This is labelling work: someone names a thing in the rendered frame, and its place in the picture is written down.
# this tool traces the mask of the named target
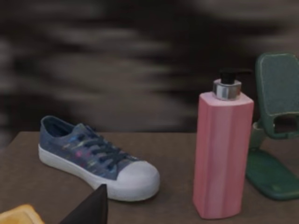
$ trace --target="bottle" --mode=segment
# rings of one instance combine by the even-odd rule
[[[203,219],[241,211],[254,102],[236,75],[249,72],[224,69],[199,96],[193,203]]]

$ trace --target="sneaker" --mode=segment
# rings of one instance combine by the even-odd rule
[[[110,199],[141,201],[159,190],[160,175],[154,166],[123,152],[83,124],[44,117],[38,152],[44,164],[83,179],[93,189],[106,184]]]

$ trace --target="black pump nozzle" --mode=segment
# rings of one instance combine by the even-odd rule
[[[237,75],[249,75],[252,74],[250,69],[234,69],[226,68],[220,70],[220,79],[222,84],[231,85],[235,83]]]

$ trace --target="bread slice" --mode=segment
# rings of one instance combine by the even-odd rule
[[[34,208],[29,205],[21,205],[12,210],[0,214],[0,224],[45,224]]]

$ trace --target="blurred background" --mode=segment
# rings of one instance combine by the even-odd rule
[[[220,68],[299,53],[294,0],[0,4],[1,146],[50,114],[101,132],[195,132]],[[256,101],[254,75],[238,79]]]

